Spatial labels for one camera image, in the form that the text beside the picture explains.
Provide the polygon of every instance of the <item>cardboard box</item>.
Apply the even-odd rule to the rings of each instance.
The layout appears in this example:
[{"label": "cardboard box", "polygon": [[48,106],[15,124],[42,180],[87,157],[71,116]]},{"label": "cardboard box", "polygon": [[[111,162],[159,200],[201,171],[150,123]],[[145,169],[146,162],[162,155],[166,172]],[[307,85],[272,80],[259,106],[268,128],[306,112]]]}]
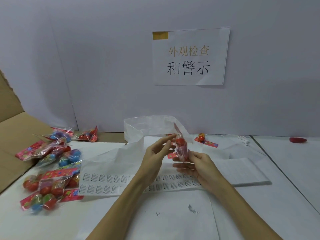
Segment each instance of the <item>cardboard box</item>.
[{"label": "cardboard box", "polygon": [[35,163],[21,161],[14,155],[39,141],[32,134],[51,132],[49,125],[23,111],[18,97],[0,71],[0,193]]}]

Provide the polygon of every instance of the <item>red sticker card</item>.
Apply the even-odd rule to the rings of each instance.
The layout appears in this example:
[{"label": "red sticker card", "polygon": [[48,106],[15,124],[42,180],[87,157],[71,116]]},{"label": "red sticker card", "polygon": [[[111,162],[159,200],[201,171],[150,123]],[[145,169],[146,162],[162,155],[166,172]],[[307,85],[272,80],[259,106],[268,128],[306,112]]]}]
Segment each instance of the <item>red sticker card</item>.
[{"label": "red sticker card", "polygon": [[168,154],[168,158],[169,158],[169,159],[172,159],[172,158],[174,158],[174,157],[177,157],[177,153],[176,153],[176,152],[173,152],[173,153]]},{"label": "red sticker card", "polygon": [[201,142],[201,141],[199,141],[199,138],[198,138],[198,137],[195,138],[195,141],[200,142],[200,143],[202,143],[202,144],[206,144],[206,145],[211,146],[211,147],[215,147],[215,148],[218,147],[218,144],[217,144],[217,143],[213,143],[213,142],[208,141],[208,140],[205,140],[204,142]]}]

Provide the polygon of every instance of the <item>left hand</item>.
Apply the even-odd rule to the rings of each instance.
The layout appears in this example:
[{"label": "left hand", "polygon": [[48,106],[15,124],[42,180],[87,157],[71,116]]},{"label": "left hand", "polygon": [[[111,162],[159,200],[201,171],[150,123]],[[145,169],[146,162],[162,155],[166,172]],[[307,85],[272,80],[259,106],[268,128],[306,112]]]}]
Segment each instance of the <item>left hand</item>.
[{"label": "left hand", "polygon": [[176,148],[175,145],[171,145],[176,136],[176,134],[172,134],[162,137],[146,149],[141,166],[136,173],[136,177],[142,180],[145,188],[156,179],[162,165],[162,159],[169,153],[174,152],[174,150],[170,149]]}]

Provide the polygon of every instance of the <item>plastic bag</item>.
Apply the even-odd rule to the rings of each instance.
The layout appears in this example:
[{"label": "plastic bag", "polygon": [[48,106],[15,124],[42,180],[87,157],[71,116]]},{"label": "plastic bag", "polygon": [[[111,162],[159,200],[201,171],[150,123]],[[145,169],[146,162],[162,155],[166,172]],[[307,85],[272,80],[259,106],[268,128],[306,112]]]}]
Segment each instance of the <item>plastic bag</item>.
[{"label": "plastic bag", "polygon": [[80,156],[81,152],[78,149],[64,153],[59,161],[59,167],[80,161]]},{"label": "plastic bag", "polygon": [[44,143],[39,149],[35,151],[33,155],[31,155],[31,159],[42,159],[48,156],[58,146],[64,145],[65,143],[65,138],[61,138],[60,140],[56,140],[51,143]]},{"label": "plastic bag", "polygon": [[179,157],[180,161],[186,162],[189,159],[188,155],[188,147],[187,147],[187,142],[183,138],[181,131],[179,130],[178,126],[174,123],[174,128],[177,130],[178,134],[175,137],[175,142],[176,142],[176,150],[177,150],[177,156]]},{"label": "plastic bag", "polygon": [[32,144],[31,146],[29,146],[28,148],[18,152],[15,156],[18,157],[20,160],[22,161],[27,161],[27,160],[31,160],[31,156],[33,156],[36,151],[42,147],[42,145],[44,145],[45,142],[40,140],[37,141],[36,143]]},{"label": "plastic bag", "polygon": [[43,135],[44,137],[56,141],[60,140],[61,138],[65,138],[66,143],[69,143],[71,141],[71,137],[73,136],[73,130],[72,128],[53,128],[53,132],[51,135]]},{"label": "plastic bag", "polygon": [[55,160],[59,160],[63,153],[71,151],[71,147],[67,145],[59,145],[54,148],[54,150],[51,151],[50,154],[45,156],[43,159],[38,161],[36,164],[37,167],[43,167],[46,165],[49,165],[53,163]]},{"label": "plastic bag", "polygon": [[22,209],[31,208],[33,212],[55,209],[73,175],[74,169],[57,169],[44,173],[38,182],[38,191],[20,201]]},{"label": "plastic bag", "polygon": [[73,140],[96,142],[98,139],[97,132],[98,132],[98,127],[96,126],[95,129],[83,131],[81,133],[76,134],[73,137]]},{"label": "plastic bag", "polygon": [[24,179],[22,186],[30,192],[34,192],[34,191],[38,190],[39,181],[41,180],[43,175],[44,175],[44,171],[40,171],[38,173],[38,175],[27,176]]}]

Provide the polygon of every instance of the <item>blue ball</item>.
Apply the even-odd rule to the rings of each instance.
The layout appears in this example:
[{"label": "blue ball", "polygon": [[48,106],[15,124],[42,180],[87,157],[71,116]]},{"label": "blue ball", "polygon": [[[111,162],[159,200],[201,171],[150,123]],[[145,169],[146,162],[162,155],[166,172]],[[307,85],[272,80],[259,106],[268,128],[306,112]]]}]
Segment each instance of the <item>blue ball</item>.
[{"label": "blue ball", "polygon": [[41,204],[33,204],[33,205],[31,205],[31,209],[34,212],[38,212],[38,211],[42,210],[42,207],[41,207]]},{"label": "blue ball", "polygon": [[80,156],[80,155],[81,155],[81,152],[80,152],[79,150],[77,150],[77,149],[74,149],[74,150],[72,151],[72,155],[73,155],[73,156]]},{"label": "blue ball", "polygon": [[76,155],[69,157],[70,163],[75,163],[75,162],[77,162],[77,161],[79,161],[79,160],[80,160],[80,157],[79,157],[79,156],[76,156]]},{"label": "blue ball", "polygon": [[68,164],[69,164],[68,160],[60,160],[59,161],[59,167],[64,167]]}]

